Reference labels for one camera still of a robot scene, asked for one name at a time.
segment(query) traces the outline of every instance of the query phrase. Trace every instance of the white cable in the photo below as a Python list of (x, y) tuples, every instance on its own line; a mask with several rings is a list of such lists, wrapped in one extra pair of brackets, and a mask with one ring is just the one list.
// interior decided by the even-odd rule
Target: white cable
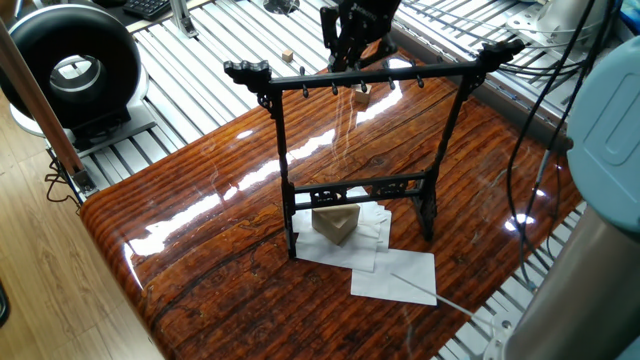
[(540, 163), (540, 168), (538, 169), (538, 176), (536, 176), (536, 184), (540, 184), (542, 182), (542, 174), (544, 173), (544, 169), (547, 167), (547, 163), (549, 163), (549, 155), (551, 155), (551, 151), (545, 150), (542, 162)]
[(412, 283), (411, 281), (409, 281), (409, 280), (407, 280), (407, 279), (405, 279), (405, 278), (402, 278), (402, 277), (400, 277), (400, 276), (398, 276), (398, 275), (396, 275), (396, 274), (394, 274), (394, 273), (390, 273), (390, 274), (391, 274), (391, 276), (394, 276), (394, 277), (396, 277), (396, 278), (398, 278), (398, 279), (402, 280), (403, 282), (405, 282), (405, 283), (407, 283), (407, 284), (409, 284), (409, 285), (411, 285), (411, 286), (415, 287), (416, 289), (422, 290), (422, 291), (426, 292), (427, 294), (429, 294), (429, 295), (431, 295), (431, 296), (435, 296), (438, 300), (442, 301), (443, 303), (445, 303), (445, 304), (447, 304), (447, 305), (451, 306), (452, 308), (454, 308), (454, 309), (456, 309), (456, 310), (458, 310), (458, 311), (460, 311), (460, 312), (462, 312), (462, 313), (464, 313), (464, 314), (466, 314), (466, 315), (471, 316), (471, 318), (472, 318), (472, 319), (474, 319), (474, 320), (477, 320), (477, 321), (479, 321), (479, 322), (481, 322), (481, 323), (483, 323), (483, 324), (485, 324), (485, 325), (490, 326), (491, 328), (493, 328), (493, 329), (494, 329), (494, 330), (496, 330), (496, 331), (500, 331), (500, 332), (505, 331), (505, 329), (503, 329), (503, 328), (501, 328), (501, 327), (499, 327), (499, 326), (494, 325), (493, 323), (491, 323), (491, 321), (488, 321), (488, 320), (485, 320), (485, 319), (483, 319), (483, 318), (479, 317), (478, 315), (476, 315), (476, 314), (472, 313), (471, 311), (469, 311), (469, 310), (467, 310), (467, 309), (463, 308), (462, 306), (460, 306), (460, 305), (458, 305), (458, 304), (454, 303), (453, 301), (447, 300), (447, 299), (445, 299), (444, 297), (442, 297), (442, 296), (440, 296), (440, 295), (438, 295), (438, 294), (436, 294), (436, 293), (434, 293), (434, 292), (431, 292), (431, 291), (429, 291), (429, 290), (427, 290), (427, 289), (425, 289), (425, 288), (423, 288), (423, 287), (421, 287), (421, 286), (418, 286), (418, 285), (416, 285), (416, 284)]

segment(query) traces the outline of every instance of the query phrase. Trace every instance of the power cord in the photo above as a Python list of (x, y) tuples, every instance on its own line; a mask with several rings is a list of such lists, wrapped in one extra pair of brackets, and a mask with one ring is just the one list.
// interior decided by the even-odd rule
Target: power cord
[[(552, 151), (553, 146), (555, 144), (555, 141), (558, 137), (558, 134), (560, 133), (560, 130), (562, 129), (562, 126), (564, 125), (564, 123), (566, 122), (566, 119), (569, 115), (569, 112), (571, 110), (571, 108), (573, 107), (573, 103), (578, 95), (578, 91), (580, 90), (580, 88), (582, 87), (582, 83), (587, 75), (587, 73), (589, 73), (595, 63), (596, 57), (597, 55), (600, 53), (600, 51), (602, 50), (602, 47), (604, 46), (604, 34), (607, 32), (607, 28), (609, 26), (609, 22), (611, 20), (612, 16), (609, 16), (610, 13), (614, 13), (615, 11), (619, 10), (619, 6), (616, 8), (616, 0), (609, 0), (607, 1), (607, 11), (605, 11), (605, 17), (604, 19), (601, 21), (602, 23), (602, 27), (600, 28), (600, 30), (598, 31), (598, 34), (596, 35), (595, 38), (595, 42), (592, 46), (592, 48), (589, 50), (589, 53), (587, 54), (587, 59), (585, 60), (585, 65), (582, 67), (582, 71), (580, 72), (580, 76), (578, 77), (578, 81), (576, 82), (576, 87), (573, 90), (573, 93), (571, 94), (571, 97), (569, 99), (569, 102), (567, 103), (567, 108), (564, 112), (564, 114), (562, 115), (562, 118), (560, 119), (560, 122), (558, 123), (558, 126), (556, 126), (556, 129), (551, 137), (551, 140), (549, 141), (549, 144), (547, 145), (547, 149), (545, 151), (545, 157), (542, 160), (542, 163), (540, 165), (540, 169), (539, 169), (539, 175), (538, 175), (538, 179), (536, 179), (536, 184), (534, 186), (534, 190), (533, 193), (531, 194), (531, 197), (529, 198), (529, 203), (527, 205), (527, 211), (525, 212), (525, 219), (527, 219), (529, 217), (529, 214), (531, 213), (531, 209), (533, 208), (533, 202), (535, 200), (535, 196), (536, 196), (536, 192), (538, 187), (540, 186), (540, 181), (542, 178), (542, 174), (544, 172), (544, 169), (546, 168), (546, 164), (547, 164), (547, 160), (548, 160), (548, 154)], [(556, 195), (556, 209), (555, 209), (555, 214), (554, 214), (554, 218), (553, 218), (553, 222), (551, 223), (551, 228), (549, 229), (549, 235), (547, 236), (547, 251), (549, 252), (549, 255), (553, 257), (553, 254), (551, 253), (551, 249), (549, 247), (549, 238), (551, 237), (551, 232), (553, 231), (553, 227), (556, 223), (556, 221), (558, 220), (557, 217), (559, 216), (560, 213), (560, 191), (561, 191), (561, 181), (560, 181), (560, 170), (559, 170), (559, 154), (556, 154), (556, 181), (557, 181), (557, 188), (558, 188), (558, 192)], [(522, 225), (522, 233), (521, 236), (526, 238), (526, 222)]]
[[(564, 65), (562, 66), (562, 69), (573, 69), (573, 68), (578, 68), (580, 66), (582, 66), (584, 64), (584, 60), (583, 61), (579, 61), (575, 64), (570, 64), (570, 65)], [(505, 66), (508, 67), (514, 67), (514, 68), (518, 68), (518, 69), (525, 69), (525, 70), (540, 70), (540, 71), (552, 71), (555, 70), (557, 66), (548, 66), (548, 67), (531, 67), (531, 66), (523, 66), (523, 65), (517, 65), (517, 64), (511, 64), (511, 63), (505, 63)]]
[(549, 226), (549, 233), (547, 234), (547, 253), (553, 259), (556, 260), (556, 257), (553, 255), (551, 251), (551, 246), (549, 245), (549, 241), (551, 240), (551, 234), (553, 233), (553, 229), (556, 226), (556, 222), (558, 222), (558, 217), (560, 217), (560, 195), (562, 189), (562, 181), (560, 181), (560, 154), (556, 152), (556, 188), (558, 191), (556, 192), (556, 209), (551, 215), (551, 225)]
[[(500, 70), (510, 72), (516, 75), (530, 75), (530, 76), (539, 76), (539, 77), (553, 76), (552, 74), (536, 73), (536, 72), (524, 71), (524, 70), (513, 70), (513, 69), (507, 69), (507, 68), (500, 68)], [(565, 75), (573, 76), (577, 72), (578, 72), (578, 68), (559, 73), (558, 76), (565, 76)]]
[(53, 199), (51, 197), (51, 191), (53, 191), (53, 187), (55, 184), (65, 184), (69, 185), (69, 183), (65, 180), (64, 174), (62, 173), (61, 166), (57, 160), (51, 160), (49, 164), (49, 169), (55, 171), (53, 174), (47, 174), (44, 177), (45, 182), (50, 182), (49, 190), (47, 190), (47, 200), (55, 203), (65, 202), (67, 200), (71, 200), (76, 205), (76, 215), (80, 215), (80, 203), (73, 196), (67, 195), (64, 199)]
[[(589, 17), (589, 13), (591, 12), (591, 9), (593, 8), (593, 4), (594, 3), (595, 3), (595, 0), (589, 0), (588, 1), (587, 7), (585, 8), (584, 12), (582, 13), (582, 16), (580, 17), (580, 20), (578, 21), (578, 24), (576, 25), (577, 29), (582, 29), (582, 27), (586, 23), (587, 18)], [(527, 130), (529, 130), (529, 126), (531, 125), (531, 122), (533, 122), (533, 118), (535, 117), (536, 113), (538, 112), (538, 109), (540, 108), (540, 105), (542, 104), (542, 101), (544, 101), (544, 98), (546, 97), (546, 95), (551, 90), (551, 87), (553, 86), (553, 83), (555, 82), (557, 77), (560, 75), (560, 72), (562, 71), (562, 66), (564, 65), (564, 63), (569, 58), (569, 55), (571, 54), (571, 50), (573, 49), (573, 46), (578, 41), (579, 34), (580, 34), (580, 32), (576, 31), (571, 36), (571, 39), (569, 40), (569, 43), (567, 43), (567, 48), (565, 49), (564, 53), (562, 54), (562, 57), (561, 57), (560, 62), (559, 62), (559, 66), (554, 70), (553, 75), (551, 76), (551, 78), (549, 79), (549, 81), (545, 85), (544, 89), (540, 93), (540, 96), (538, 97), (538, 100), (536, 101), (536, 103), (531, 108), (531, 111), (529, 112), (529, 116), (527, 117), (527, 120), (525, 121), (525, 123), (524, 123), (524, 125), (522, 127), (522, 131), (520, 132), (520, 136), (518, 137), (518, 140), (516, 141), (516, 144), (515, 144), (515, 146), (513, 148), (513, 153), (511, 154), (511, 157), (509, 158), (509, 164), (507, 166), (507, 172), (506, 172), (507, 173), (507, 176), (506, 176), (506, 178), (507, 178), (507, 200), (508, 200), (508, 203), (509, 203), (509, 208), (511, 210), (511, 215), (512, 215), (513, 221), (515, 223), (515, 227), (516, 227), (516, 229), (518, 229), (518, 232), (520, 233), (520, 267), (521, 267), (521, 271), (522, 271), (522, 275), (524, 277), (524, 280), (526, 281), (527, 285), (532, 290), (535, 289), (535, 285), (529, 279), (529, 276), (527, 275), (526, 268), (524, 266), (524, 246), (525, 246), (525, 244), (527, 245), (527, 247), (529, 248), (531, 253), (534, 254), (534, 256), (536, 256), (536, 258), (542, 264), (542, 266), (545, 267), (545, 269), (549, 270), (550, 267), (549, 267), (549, 265), (546, 264), (546, 262), (542, 259), (542, 257), (540, 257), (540, 255), (535, 251), (533, 245), (531, 244), (531, 242), (526, 237), (526, 223), (527, 223), (528, 217), (525, 217), (525, 219), (522, 221), (522, 224), (520, 223), (520, 221), (518, 221), (518, 216), (517, 216), (518, 214), (516, 213), (515, 203), (514, 203), (514, 200), (513, 200), (513, 190), (512, 190), (513, 165), (514, 165), (515, 159), (516, 159), (516, 157), (518, 155), (518, 150), (520, 149), (520, 146), (522, 146), (522, 142), (524, 141), (524, 137), (525, 137), (525, 135), (527, 133)], [(535, 196), (539, 185), (540, 185), (539, 181), (538, 181), (538, 179), (536, 179), (536, 186), (534, 186), (534, 189), (533, 189), (533, 196)]]

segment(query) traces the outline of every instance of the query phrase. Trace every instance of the white paper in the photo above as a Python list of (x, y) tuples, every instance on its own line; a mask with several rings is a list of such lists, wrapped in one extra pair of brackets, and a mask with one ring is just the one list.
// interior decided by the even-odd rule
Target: white paper
[[(349, 190), (349, 196), (364, 195), (362, 187)], [(296, 202), (308, 202), (309, 194), (296, 194)], [(376, 251), (389, 248), (391, 212), (375, 201), (360, 203), (358, 226), (340, 245), (335, 245), (311, 225), (311, 210), (297, 211), (293, 231), (298, 233), (296, 255), (300, 259), (363, 271), (373, 271)]]
[(423, 305), (437, 304), (434, 296), (391, 276), (391, 273), (437, 293), (433, 254), (390, 249), (376, 254), (374, 272), (353, 270), (351, 294)]

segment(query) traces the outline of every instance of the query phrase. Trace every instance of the glossy wooden table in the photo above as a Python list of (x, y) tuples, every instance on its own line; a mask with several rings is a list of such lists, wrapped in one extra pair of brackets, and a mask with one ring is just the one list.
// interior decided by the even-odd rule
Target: glossy wooden table
[[(290, 176), (297, 185), (424, 169), (456, 87), (444, 79), (376, 85), (369, 106), (351, 90), (285, 95)], [(517, 138), (470, 99), (440, 172), (431, 243), (409, 199), (393, 212), (391, 247), (432, 252), (438, 292), (477, 309), (518, 265), (505, 168)], [(520, 208), (544, 149), (526, 140), (515, 170)], [(547, 169), (529, 234), (539, 244), (555, 207)], [(275, 126), (256, 108), (91, 197), (82, 219), (170, 359), (428, 359), (468, 319), (452, 308), (350, 295), (351, 270), (289, 260)], [(559, 218), (580, 200), (561, 169)]]

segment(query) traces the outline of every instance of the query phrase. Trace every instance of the robotic arm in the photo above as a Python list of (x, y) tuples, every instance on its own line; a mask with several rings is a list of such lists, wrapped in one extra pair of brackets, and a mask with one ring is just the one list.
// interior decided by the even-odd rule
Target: robotic arm
[[(331, 49), (329, 71), (362, 69), (398, 50), (391, 40), (391, 21), (400, 0), (345, 0), (320, 9), (324, 46)], [(340, 19), (338, 36), (336, 24)], [(375, 54), (361, 59), (367, 46), (380, 40)]]

